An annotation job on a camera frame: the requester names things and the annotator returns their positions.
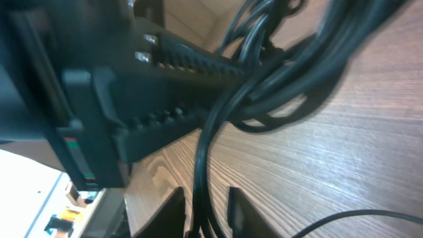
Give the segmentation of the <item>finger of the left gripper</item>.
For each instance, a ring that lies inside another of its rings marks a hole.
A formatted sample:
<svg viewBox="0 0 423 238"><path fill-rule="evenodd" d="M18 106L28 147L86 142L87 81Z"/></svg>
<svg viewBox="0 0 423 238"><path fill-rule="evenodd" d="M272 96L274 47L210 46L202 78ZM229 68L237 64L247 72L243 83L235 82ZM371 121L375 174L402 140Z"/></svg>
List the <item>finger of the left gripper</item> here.
<svg viewBox="0 0 423 238"><path fill-rule="evenodd" d="M243 78L243 66L213 54L145 18L134 19L134 76L156 83L223 85Z"/></svg>
<svg viewBox="0 0 423 238"><path fill-rule="evenodd" d="M130 118L113 134L118 158L125 163L135 163L157 152L202 127L211 109L212 104L208 102L188 102Z"/></svg>

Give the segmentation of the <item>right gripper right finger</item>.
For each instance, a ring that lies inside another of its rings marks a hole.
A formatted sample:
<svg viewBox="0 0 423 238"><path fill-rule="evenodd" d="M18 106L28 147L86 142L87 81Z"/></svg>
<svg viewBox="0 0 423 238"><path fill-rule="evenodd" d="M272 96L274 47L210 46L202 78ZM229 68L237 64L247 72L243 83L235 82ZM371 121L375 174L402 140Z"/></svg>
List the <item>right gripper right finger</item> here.
<svg viewBox="0 0 423 238"><path fill-rule="evenodd" d="M229 188L227 223L233 238L280 238L240 188Z"/></svg>

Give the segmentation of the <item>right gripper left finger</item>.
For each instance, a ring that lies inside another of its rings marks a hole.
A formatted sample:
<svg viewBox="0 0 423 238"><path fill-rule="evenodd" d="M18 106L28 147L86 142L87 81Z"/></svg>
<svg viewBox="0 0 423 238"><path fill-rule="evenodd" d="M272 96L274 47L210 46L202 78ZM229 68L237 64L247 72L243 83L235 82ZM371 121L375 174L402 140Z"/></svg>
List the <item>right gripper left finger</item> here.
<svg viewBox="0 0 423 238"><path fill-rule="evenodd" d="M183 238L186 219L184 189L177 187L133 238Z"/></svg>

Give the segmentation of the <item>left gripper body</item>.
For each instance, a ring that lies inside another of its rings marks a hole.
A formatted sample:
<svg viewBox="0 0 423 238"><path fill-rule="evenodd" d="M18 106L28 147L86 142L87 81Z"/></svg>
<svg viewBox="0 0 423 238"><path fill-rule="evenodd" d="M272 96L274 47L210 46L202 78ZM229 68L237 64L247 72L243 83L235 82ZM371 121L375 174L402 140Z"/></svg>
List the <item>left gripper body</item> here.
<svg viewBox="0 0 423 238"><path fill-rule="evenodd" d="M1 140L46 140L76 187L123 188L149 117L163 1L2 1Z"/></svg>

